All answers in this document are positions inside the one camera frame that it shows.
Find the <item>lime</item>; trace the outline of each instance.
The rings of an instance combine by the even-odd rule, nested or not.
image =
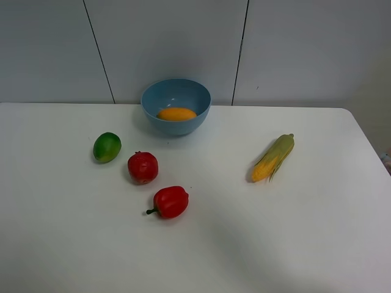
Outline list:
[[[121,140],[114,133],[106,132],[99,136],[93,145],[93,156],[98,162],[113,160],[121,150]]]

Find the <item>pomegranate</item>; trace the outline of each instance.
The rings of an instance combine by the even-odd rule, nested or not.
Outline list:
[[[138,184],[147,184],[158,175],[158,160],[151,153],[138,151],[128,160],[128,170]]]

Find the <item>blue bowl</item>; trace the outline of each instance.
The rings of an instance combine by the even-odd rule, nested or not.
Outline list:
[[[148,120],[155,128],[171,136],[183,136],[196,130],[208,115],[210,105],[210,94],[203,85],[182,78],[159,81],[151,85],[141,98]],[[188,108],[197,117],[186,121],[167,121],[156,117],[168,107]]]

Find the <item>bell pepper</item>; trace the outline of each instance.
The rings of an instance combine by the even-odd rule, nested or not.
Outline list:
[[[158,212],[161,217],[171,219],[178,217],[189,204],[189,195],[181,186],[171,186],[159,190],[153,197],[153,209],[147,215]]]

